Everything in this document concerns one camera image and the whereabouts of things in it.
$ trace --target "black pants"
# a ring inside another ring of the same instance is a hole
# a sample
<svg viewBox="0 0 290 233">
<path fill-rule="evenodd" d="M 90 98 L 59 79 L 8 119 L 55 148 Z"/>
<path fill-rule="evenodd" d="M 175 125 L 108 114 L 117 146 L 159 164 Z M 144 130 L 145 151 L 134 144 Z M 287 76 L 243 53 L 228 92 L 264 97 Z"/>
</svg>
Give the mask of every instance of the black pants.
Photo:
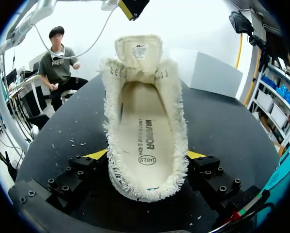
<svg viewBox="0 0 290 233">
<path fill-rule="evenodd" d="M 50 92 L 51 105 L 53 109 L 57 111 L 61 105 L 61 94 L 67 90 L 78 91 L 82 86 L 84 86 L 88 81 L 81 78 L 70 77 L 66 82 L 59 83 L 58 89 Z"/>
</svg>

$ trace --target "yellow clamp pad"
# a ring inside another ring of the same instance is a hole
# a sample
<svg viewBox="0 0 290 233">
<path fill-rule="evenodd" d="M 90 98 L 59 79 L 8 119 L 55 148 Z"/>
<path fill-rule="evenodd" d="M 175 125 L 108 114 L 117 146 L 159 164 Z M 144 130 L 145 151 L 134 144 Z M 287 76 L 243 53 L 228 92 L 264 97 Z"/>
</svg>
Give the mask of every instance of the yellow clamp pad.
<svg viewBox="0 0 290 233">
<path fill-rule="evenodd" d="M 191 159 L 197 159 L 197 158 L 200 158 L 200 157 L 207 157 L 206 155 L 203 155 L 203 154 L 198 154 L 196 152 L 192 152 L 192 151 L 188 151 L 187 153 L 188 157 L 191 158 Z"/>
<path fill-rule="evenodd" d="M 127 8 L 127 6 L 124 4 L 124 2 L 122 0 L 119 0 L 118 6 L 121 8 L 123 13 L 126 15 L 128 20 L 133 19 L 133 15 L 132 15 L 131 11 Z"/>
<path fill-rule="evenodd" d="M 101 158 L 105 153 L 107 152 L 107 149 L 104 149 L 104 150 L 100 150 L 96 153 L 93 153 L 93 154 L 88 154 L 88 155 L 85 155 L 84 157 L 90 157 L 92 159 L 96 159 L 98 160 L 99 158 Z M 195 152 L 192 152 L 192 151 L 188 151 L 188 157 L 191 158 L 191 159 L 197 159 L 197 158 L 200 158 L 200 157 L 206 157 L 206 155 L 203 155 L 203 154 L 198 154 L 198 153 L 195 153 Z"/>
<path fill-rule="evenodd" d="M 84 157 L 90 157 L 92 159 L 96 159 L 98 160 L 99 158 L 101 158 L 105 153 L 107 152 L 107 149 L 104 149 L 104 150 L 100 150 L 99 152 L 96 152 L 96 153 L 93 153 L 93 154 L 88 154 L 88 155 L 85 155 Z"/>
</svg>

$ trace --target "shoe insole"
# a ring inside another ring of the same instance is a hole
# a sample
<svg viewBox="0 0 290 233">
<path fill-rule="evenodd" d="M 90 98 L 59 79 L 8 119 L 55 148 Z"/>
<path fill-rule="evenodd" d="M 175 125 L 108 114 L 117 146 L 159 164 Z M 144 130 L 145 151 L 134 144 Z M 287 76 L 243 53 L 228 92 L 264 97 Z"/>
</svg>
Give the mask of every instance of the shoe insole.
<svg viewBox="0 0 290 233">
<path fill-rule="evenodd" d="M 122 89 L 118 145 L 122 162 L 137 185 L 155 189 L 173 172 L 174 139 L 163 102 L 152 84 L 126 83 Z"/>
</svg>

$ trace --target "tongue label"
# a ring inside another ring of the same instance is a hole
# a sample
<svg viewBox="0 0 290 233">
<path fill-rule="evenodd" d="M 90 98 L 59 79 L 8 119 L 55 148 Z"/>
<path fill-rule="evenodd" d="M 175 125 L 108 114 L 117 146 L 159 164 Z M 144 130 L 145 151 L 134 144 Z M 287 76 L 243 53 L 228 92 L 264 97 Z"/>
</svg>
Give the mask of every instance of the tongue label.
<svg viewBox="0 0 290 233">
<path fill-rule="evenodd" d="M 147 49 L 146 45 L 137 45 L 132 49 L 133 56 L 136 59 L 144 60 L 146 55 L 146 49 Z"/>
</svg>

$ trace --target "black hair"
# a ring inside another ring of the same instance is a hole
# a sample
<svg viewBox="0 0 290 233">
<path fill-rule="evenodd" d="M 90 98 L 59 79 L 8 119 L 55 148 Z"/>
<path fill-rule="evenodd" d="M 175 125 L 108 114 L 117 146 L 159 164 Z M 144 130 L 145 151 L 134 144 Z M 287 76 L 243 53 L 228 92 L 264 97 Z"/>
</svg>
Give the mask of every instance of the black hair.
<svg viewBox="0 0 290 233">
<path fill-rule="evenodd" d="M 64 28 L 61 26 L 53 28 L 49 33 L 49 39 L 51 39 L 54 35 L 58 33 L 64 35 Z"/>
</svg>

